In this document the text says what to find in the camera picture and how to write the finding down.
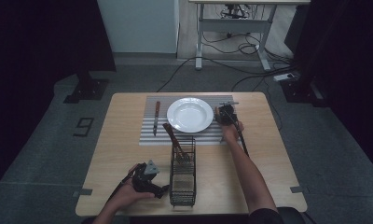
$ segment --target hand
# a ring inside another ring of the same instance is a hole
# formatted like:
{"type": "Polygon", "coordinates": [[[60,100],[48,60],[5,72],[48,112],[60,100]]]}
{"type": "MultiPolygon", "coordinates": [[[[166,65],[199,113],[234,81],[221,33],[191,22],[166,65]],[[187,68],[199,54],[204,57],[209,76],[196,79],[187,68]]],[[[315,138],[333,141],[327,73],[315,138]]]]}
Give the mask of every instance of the hand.
{"type": "MultiPolygon", "coordinates": [[[[135,164],[130,170],[129,173],[137,166],[135,164]]],[[[141,199],[148,199],[148,198],[155,198],[155,194],[151,192],[137,192],[135,191],[133,184],[131,182],[131,178],[129,178],[123,186],[117,191],[117,193],[111,198],[107,204],[110,204],[112,207],[116,208],[117,210],[124,209],[129,205],[141,200],[141,199]]]]}
{"type": "MultiPolygon", "coordinates": [[[[241,121],[237,121],[241,131],[244,130],[244,126],[241,121]]],[[[230,125],[221,125],[222,134],[224,135],[224,140],[229,144],[232,142],[237,142],[239,139],[239,133],[236,130],[236,127],[233,124],[230,125]]]]}

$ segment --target black cloth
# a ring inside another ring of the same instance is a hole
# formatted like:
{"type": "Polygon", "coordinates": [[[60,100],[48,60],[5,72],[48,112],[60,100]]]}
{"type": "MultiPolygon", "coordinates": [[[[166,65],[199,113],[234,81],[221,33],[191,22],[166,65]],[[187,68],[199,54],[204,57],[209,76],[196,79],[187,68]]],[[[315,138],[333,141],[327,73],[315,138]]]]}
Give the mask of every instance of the black cloth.
{"type": "Polygon", "coordinates": [[[250,214],[248,224],[284,224],[284,222],[277,212],[268,208],[260,208],[250,214]]]}

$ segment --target wooden table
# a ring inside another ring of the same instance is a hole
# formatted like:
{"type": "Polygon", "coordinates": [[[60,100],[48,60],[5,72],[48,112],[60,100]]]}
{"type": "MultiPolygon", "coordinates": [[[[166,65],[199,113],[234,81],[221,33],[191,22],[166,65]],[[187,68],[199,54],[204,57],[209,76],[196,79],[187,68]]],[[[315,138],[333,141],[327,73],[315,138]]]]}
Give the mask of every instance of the wooden table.
{"type": "MultiPolygon", "coordinates": [[[[282,138],[260,92],[166,92],[116,93],[108,108],[83,189],[76,206],[79,216],[99,214],[108,196],[135,164],[153,160],[160,173],[153,179],[158,186],[170,181],[170,146],[139,146],[147,96],[232,95],[250,157],[264,176],[277,206],[306,211],[301,192],[282,138]]],[[[193,207],[170,205],[169,195],[133,204],[122,212],[128,216],[245,214],[248,212],[231,155],[226,145],[199,146],[197,159],[197,197],[193,207]]]]}
{"type": "Polygon", "coordinates": [[[198,44],[196,48],[196,69],[201,70],[202,57],[202,34],[208,32],[236,32],[236,33],[259,33],[262,34],[259,45],[256,45],[256,53],[265,70],[271,68],[268,63],[265,52],[265,45],[268,40],[271,24],[273,23],[274,14],[277,5],[307,5],[311,0],[189,0],[190,3],[200,5],[198,15],[198,44]],[[204,18],[205,4],[245,4],[245,5],[273,5],[267,20],[240,20],[240,19],[213,19],[204,18]]]}

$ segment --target wire utensil holder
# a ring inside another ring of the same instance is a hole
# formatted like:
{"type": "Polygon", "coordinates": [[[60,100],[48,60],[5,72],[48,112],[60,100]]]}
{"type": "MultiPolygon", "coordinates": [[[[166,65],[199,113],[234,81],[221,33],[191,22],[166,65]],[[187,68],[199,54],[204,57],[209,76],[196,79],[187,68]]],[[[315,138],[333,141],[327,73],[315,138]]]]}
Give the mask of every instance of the wire utensil holder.
{"type": "Polygon", "coordinates": [[[178,146],[172,146],[170,204],[193,206],[196,199],[196,142],[193,136],[180,136],[177,139],[179,146],[188,155],[189,162],[180,162],[177,159],[178,146]]]}

